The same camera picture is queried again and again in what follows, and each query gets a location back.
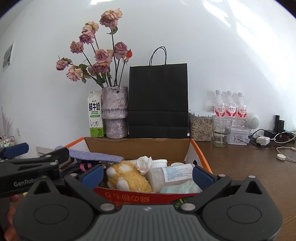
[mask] bag handle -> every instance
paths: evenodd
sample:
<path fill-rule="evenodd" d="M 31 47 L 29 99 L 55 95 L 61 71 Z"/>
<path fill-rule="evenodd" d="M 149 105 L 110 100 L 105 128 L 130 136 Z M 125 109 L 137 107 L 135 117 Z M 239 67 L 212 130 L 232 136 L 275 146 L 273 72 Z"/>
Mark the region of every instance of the bag handle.
<path fill-rule="evenodd" d="M 153 55 L 154 55 L 155 52 L 156 52 L 157 50 L 159 50 L 159 49 L 163 49 L 163 51 L 165 52 L 165 64 L 166 64 L 166 58 L 167 58 L 166 48 L 165 48 L 164 46 L 160 46 L 160 47 L 158 47 L 156 50 L 154 50 L 154 52 L 153 52 L 153 54 L 152 54 L 152 56 L 151 56 L 151 58 L 150 58 L 150 60 L 149 60 L 149 66 L 152 65 Z"/>

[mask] dried rose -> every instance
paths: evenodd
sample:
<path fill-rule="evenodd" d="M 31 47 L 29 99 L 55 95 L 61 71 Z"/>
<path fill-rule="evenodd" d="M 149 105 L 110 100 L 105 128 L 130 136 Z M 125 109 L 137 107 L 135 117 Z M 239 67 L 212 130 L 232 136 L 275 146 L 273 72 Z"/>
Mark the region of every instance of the dried rose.
<path fill-rule="evenodd" d="M 113 58 L 113 50 L 112 49 L 107 49 L 106 50 L 108 53 L 108 58 L 106 59 L 106 62 L 108 64 L 108 66 L 110 65 L 110 63 L 112 62 L 112 58 Z"/>
<path fill-rule="evenodd" d="M 92 68 L 91 65 L 89 65 L 87 67 L 87 70 L 89 71 L 89 73 L 90 73 L 91 76 L 96 76 L 96 72 L 94 71 L 94 69 Z"/>
<path fill-rule="evenodd" d="M 105 50 L 103 50 L 103 49 L 97 49 L 95 51 L 95 58 L 96 58 L 96 62 L 98 64 L 99 63 L 103 63 L 108 58 L 108 53 Z"/>
<path fill-rule="evenodd" d="M 57 61 L 57 65 L 56 65 L 57 70 L 64 70 L 67 66 L 69 66 L 67 61 L 63 61 L 63 60 Z"/>
<path fill-rule="evenodd" d="M 87 23 L 85 23 L 85 26 L 82 28 L 82 33 L 91 31 L 93 34 L 95 34 L 96 31 L 98 31 L 98 29 L 99 29 L 99 25 L 97 23 L 95 23 L 94 21 L 87 22 Z"/>
<path fill-rule="evenodd" d="M 80 78 L 82 78 L 82 70 L 81 69 L 75 69 L 74 66 L 71 66 L 69 68 L 69 72 L 66 74 L 67 77 L 72 81 L 78 81 Z"/>
<path fill-rule="evenodd" d="M 70 50 L 72 53 L 82 53 L 83 51 L 83 43 L 73 41 L 70 45 Z"/>
<path fill-rule="evenodd" d="M 94 70 L 97 73 L 107 73 L 107 72 L 109 72 L 109 67 L 108 67 L 107 63 L 105 65 L 101 65 L 101 64 L 103 64 L 103 63 L 100 63 L 100 64 L 95 63 L 93 65 Z"/>
<path fill-rule="evenodd" d="M 94 34 L 91 31 L 88 32 L 83 32 L 83 34 L 81 34 L 79 36 L 80 42 L 85 43 L 85 44 L 91 44 L 94 41 L 92 40 L 94 38 Z"/>
<path fill-rule="evenodd" d="M 127 51 L 126 53 L 126 58 L 129 59 L 133 56 L 133 52 L 131 51 L 131 49 L 129 51 Z"/>
<path fill-rule="evenodd" d="M 114 50 L 115 50 L 115 57 L 117 59 L 121 59 L 126 56 L 128 47 L 123 42 L 118 42 L 117 44 L 115 44 Z"/>
<path fill-rule="evenodd" d="M 115 29 L 119 18 L 122 18 L 122 12 L 119 8 L 116 10 L 108 10 L 101 15 L 100 24 L 107 28 Z"/>

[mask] glass cup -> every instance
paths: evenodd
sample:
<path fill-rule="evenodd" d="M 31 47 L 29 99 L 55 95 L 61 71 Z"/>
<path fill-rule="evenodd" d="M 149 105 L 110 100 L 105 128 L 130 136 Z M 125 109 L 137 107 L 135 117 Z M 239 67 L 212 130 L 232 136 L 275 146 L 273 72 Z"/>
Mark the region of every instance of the glass cup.
<path fill-rule="evenodd" d="M 225 147 L 227 145 L 227 137 L 231 131 L 232 118 L 212 117 L 213 145 L 217 147 Z"/>

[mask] blue gripper pad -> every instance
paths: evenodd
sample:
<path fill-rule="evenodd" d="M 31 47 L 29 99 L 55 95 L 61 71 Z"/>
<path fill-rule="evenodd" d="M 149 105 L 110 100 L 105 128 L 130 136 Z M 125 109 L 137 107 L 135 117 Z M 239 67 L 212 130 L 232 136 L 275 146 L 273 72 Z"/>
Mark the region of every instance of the blue gripper pad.
<path fill-rule="evenodd" d="M 216 176 L 199 166 L 195 166 L 193 168 L 192 178 L 193 181 L 201 188 L 201 190 L 205 190 L 218 180 Z"/>
<path fill-rule="evenodd" d="M 96 165 L 87 172 L 79 176 L 78 180 L 87 188 L 93 190 L 100 184 L 104 177 L 104 169 L 102 165 Z"/>
<path fill-rule="evenodd" d="M 15 146 L 7 147 L 4 151 L 4 157 L 12 159 L 16 156 L 20 156 L 29 151 L 29 145 L 27 143 L 18 144 Z"/>

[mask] purple towel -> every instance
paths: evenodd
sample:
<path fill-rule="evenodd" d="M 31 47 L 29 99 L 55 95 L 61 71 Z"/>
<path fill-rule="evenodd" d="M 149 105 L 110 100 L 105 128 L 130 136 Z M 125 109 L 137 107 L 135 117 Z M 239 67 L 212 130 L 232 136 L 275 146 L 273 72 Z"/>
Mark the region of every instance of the purple towel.
<path fill-rule="evenodd" d="M 58 146 L 55 148 L 55 150 L 61 149 L 63 146 Z M 85 152 L 85 151 L 77 151 L 69 149 L 70 157 L 76 158 L 79 160 L 84 161 L 109 161 L 109 162 L 121 162 L 124 158 L 121 156 L 113 156 L 113 155 L 107 155 L 103 153 L 97 153 L 97 152 Z"/>

